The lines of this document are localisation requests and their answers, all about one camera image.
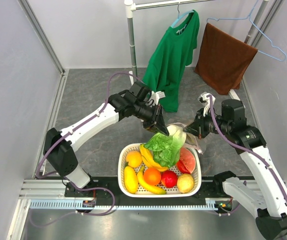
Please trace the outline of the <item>red apple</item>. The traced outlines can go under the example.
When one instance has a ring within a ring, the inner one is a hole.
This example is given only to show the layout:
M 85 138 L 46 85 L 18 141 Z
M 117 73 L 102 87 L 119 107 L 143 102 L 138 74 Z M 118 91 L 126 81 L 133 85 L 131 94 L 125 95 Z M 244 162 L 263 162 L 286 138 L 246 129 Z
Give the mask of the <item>red apple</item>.
M 172 170 L 166 170 L 161 174 L 161 184 L 166 188 L 173 188 L 177 185 L 178 176 Z

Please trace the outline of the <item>green t-shirt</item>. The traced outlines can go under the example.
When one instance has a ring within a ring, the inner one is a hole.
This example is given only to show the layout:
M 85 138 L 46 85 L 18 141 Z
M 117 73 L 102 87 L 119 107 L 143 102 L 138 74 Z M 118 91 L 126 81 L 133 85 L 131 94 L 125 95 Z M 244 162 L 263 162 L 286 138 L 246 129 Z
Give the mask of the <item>green t-shirt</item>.
M 181 79 L 193 61 L 199 29 L 199 14 L 192 10 L 179 26 L 166 30 L 148 62 L 142 81 L 153 92 L 164 93 L 159 103 L 166 112 L 178 111 Z

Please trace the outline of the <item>yellow banana bunch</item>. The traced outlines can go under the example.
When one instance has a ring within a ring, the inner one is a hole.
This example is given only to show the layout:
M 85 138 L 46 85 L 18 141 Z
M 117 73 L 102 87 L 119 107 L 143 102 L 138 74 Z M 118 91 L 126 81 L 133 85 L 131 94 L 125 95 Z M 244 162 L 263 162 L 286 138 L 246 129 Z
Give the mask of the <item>yellow banana bunch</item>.
M 141 153 L 141 156 L 145 159 L 145 161 L 148 163 L 149 168 L 156 168 L 160 172 L 165 172 L 169 168 L 166 166 L 161 166 L 159 163 L 154 161 L 152 153 L 144 147 L 144 144 L 140 144 L 139 151 Z

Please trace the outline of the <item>single yellow banana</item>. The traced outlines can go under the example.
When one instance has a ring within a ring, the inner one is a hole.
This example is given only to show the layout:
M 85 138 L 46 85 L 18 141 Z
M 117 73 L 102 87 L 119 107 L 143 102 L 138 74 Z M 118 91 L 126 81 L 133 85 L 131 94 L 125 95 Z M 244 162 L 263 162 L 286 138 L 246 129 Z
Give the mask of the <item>single yellow banana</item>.
M 137 173 L 137 180 L 138 183 L 148 192 L 153 193 L 155 195 L 165 195 L 167 192 L 161 187 L 155 186 L 155 185 L 150 185 L 148 184 L 145 179 L 144 179 L 144 169 L 145 167 L 142 166 Z

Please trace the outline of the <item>teal clothes hanger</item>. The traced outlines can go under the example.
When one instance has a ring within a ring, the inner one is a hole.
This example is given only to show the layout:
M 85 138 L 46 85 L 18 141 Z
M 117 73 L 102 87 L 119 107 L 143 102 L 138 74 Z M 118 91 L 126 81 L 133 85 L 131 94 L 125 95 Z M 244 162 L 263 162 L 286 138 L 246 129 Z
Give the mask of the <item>teal clothes hanger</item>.
M 190 13 L 194 13 L 195 11 L 194 10 L 189 10 L 185 13 L 182 13 L 180 12 L 180 4 L 181 4 L 181 1 L 179 0 L 178 1 L 178 4 L 177 4 L 177 18 L 175 19 L 175 21 L 171 24 L 171 28 L 174 28 L 176 26 L 176 24 L 186 15 L 190 14 Z

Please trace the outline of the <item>orange fruit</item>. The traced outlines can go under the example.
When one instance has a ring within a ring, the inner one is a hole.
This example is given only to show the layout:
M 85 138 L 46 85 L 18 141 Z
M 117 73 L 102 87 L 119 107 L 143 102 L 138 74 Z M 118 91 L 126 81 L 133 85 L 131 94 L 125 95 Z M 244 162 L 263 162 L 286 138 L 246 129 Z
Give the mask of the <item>orange fruit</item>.
M 156 186 L 160 183 L 162 175 L 156 168 L 150 167 L 144 171 L 143 178 L 149 185 Z

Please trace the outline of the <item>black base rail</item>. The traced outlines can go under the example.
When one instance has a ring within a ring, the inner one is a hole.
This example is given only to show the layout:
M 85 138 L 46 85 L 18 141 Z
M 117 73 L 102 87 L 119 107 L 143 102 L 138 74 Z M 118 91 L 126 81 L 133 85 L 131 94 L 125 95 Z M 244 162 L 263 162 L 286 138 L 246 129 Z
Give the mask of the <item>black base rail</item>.
M 156 195 L 154 197 L 142 197 L 137 195 L 131 197 L 122 192 L 119 187 L 118 178 L 116 176 L 99 176 L 91 179 L 89 188 L 101 187 L 110 190 L 115 197 L 115 204 L 121 205 L 183 205 L 197 204 L 201 205 L 206 202 L 206 199 L 215 201 L 229 201 L 231 197 L 227 194 L 218 191 L 213 177 L 203 177 L 200 189 L 191 196 L 174 197 L 169 193 L 164 195 Z M 81 191 L 67 183 L 64 192 L 65 197 L 71 198 L 90 198 L 95 197 L 99 204 L 110 205 L 112 203 L 111 194 L 102 189 Z

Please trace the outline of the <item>white clothes rack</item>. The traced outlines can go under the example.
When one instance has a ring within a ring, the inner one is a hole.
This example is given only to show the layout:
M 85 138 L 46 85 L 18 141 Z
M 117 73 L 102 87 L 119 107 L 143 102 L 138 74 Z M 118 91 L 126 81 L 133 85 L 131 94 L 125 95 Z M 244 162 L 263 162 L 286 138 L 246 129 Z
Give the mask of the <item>white clothes rack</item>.
M 159 2 L 151 2 L 151 3 L 143 3 L 143 4 L 138 4 L 136 5 L 133 0 L 123 0 L 123 4 L 125 6 L 125 14 L 127 18 L 127 28 L 128 28 L 128 36 L 129 36 L 129 47 L 130 47 L 130 59 L 131 59 L 131 71 L 129 72 L 130 74 L 134 74 L 136 77 L 138 76 L 138 71 L 137 71 L 137 58 L 136 58 L 136 45 L 135 45 L 135 35 L 134 35 L 134 22 L 133 22 L 133 12 L 138 11 L 138 10 L 144 10 L 144 9 L 152 9 L 152 8 L 161 8 L 161 7 L 168 7 L 168 6 L 177 6 L 177 12 L 178 16 L 176 18 L 177 22 L 180 20 L 180 10 L 179 7 L 180 5 L 185 5 L 185 4 L 193 4 L 193 3 L 202 3 L 202 2 L 209 2 L 212 0 L 166 0 L 166 1 L 159 1 Z M 254 7 L 251 9 L 252 12 L 254 11 L 257 2 L 260 2 L 260 7 L 254 17 L 254 20 L 252 21 L 255 25 L 257 25 L 269 3 L 269 0 L 257 0 L 256 4 Z M 252 37 L 252 34 L 254 32 L 253 26 L 250 27 L 246 38 L 245 38 L 245 43 L 248 43 L 249 40 Z M 229 96 L 232 99 L 235 100 L 240 100 L 239 96 L 235 92 L 235 90 L 230 90 L 229 91 Z

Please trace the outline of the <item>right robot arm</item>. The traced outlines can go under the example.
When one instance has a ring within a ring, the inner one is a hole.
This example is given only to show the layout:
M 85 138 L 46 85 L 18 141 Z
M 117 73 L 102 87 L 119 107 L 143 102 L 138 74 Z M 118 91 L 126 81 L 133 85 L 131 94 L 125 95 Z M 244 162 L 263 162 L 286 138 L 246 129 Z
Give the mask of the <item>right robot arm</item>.
M 221 114 L 217 115 L 213 95 L 205 93 L 198 100 L 203 108 L 184 131 L 199 139 L 210 133 L 220 135 L 246 163 L 261 195 L 244 185 L 231 171 L 215 175 L 213 193 L 218 197 L 229 195 L 242 205 L 254 217 L 266 240 L 287 236 L 287 187 L 275 168 L 263 135 L 258 128 L 247 124 L 243 102 L 226 99 L 221 103 Z

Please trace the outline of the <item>clear dotted zip bag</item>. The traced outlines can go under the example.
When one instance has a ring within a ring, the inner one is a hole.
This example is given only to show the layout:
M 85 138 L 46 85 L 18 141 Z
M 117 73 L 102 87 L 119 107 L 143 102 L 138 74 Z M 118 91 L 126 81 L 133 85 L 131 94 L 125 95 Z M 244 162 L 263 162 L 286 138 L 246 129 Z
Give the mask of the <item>clear dotted zip bag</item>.
M 176 129 L 184 129 L 187 125 L 182 122 L 175 122 L 167 125 L 167 129 L 169 131 L 170 135 L 173 135 L 175 133 Z M 183 145 L 186 148 L 193 148 L 195 149 L 199 154 L 203 154 L 206 147 L 201 145 L 199 141 L 197 140 L 197 137 L 194 136 L 191 133 L 186 132 L 186 140 L 185 144 Z

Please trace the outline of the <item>watermelon slice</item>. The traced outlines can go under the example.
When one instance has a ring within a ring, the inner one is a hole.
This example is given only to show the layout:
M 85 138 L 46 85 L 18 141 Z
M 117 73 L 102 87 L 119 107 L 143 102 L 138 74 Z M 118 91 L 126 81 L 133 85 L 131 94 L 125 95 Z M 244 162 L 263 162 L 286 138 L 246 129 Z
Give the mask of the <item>watermelon slice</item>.
M 190 150 L 185 147 L 180 149 L 179 160 L 176 167 L 182 174 L 192 174 L 196 168 L 196 158 Z

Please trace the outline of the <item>brown towel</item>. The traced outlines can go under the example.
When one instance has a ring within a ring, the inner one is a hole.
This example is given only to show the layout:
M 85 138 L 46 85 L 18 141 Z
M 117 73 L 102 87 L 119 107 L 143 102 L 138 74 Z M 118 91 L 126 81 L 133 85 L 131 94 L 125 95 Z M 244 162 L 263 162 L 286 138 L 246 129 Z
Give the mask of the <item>brown towel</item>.
M 220 95 L 238 90 L 258 50 L 207 23 L 194 72 Z

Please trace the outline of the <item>yellow peach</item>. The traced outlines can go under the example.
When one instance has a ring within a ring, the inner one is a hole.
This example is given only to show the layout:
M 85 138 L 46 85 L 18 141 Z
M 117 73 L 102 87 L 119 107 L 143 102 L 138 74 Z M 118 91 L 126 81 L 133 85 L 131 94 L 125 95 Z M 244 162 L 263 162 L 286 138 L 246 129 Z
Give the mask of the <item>yellow peach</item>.
M 142 155 L 139 151 L 130 151 L 125 158 L 127 165 L 137 168 L 142 164 Z

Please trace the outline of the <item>green plastic cabbage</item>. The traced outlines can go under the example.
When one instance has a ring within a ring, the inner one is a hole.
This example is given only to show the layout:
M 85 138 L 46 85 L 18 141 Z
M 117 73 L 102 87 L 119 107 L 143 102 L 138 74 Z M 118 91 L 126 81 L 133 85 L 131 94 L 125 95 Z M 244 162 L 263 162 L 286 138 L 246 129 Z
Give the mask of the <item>green plastic cabbage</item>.
M 187 134 L 183 127 L 169 125 L 167 127 L 169 136 L 156 133 L 144 147 L 152 152 L 153 160 L 162 167 L 173 167 L 180 158 L 180 150 L 186 142 Z

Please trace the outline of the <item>white perforated basket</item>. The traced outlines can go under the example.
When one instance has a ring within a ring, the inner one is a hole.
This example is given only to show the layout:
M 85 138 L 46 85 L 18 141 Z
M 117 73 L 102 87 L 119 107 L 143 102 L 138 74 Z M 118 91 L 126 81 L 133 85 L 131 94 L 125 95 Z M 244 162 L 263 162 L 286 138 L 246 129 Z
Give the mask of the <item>white perforated basket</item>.
M 155 162 L 142 143 L 129 144 L 119 156 L 118 184 L 124 194 L 134 198 L 192 196 L 202 184 L 198 154 L 184 146 L 179 161 L 168 168 Z

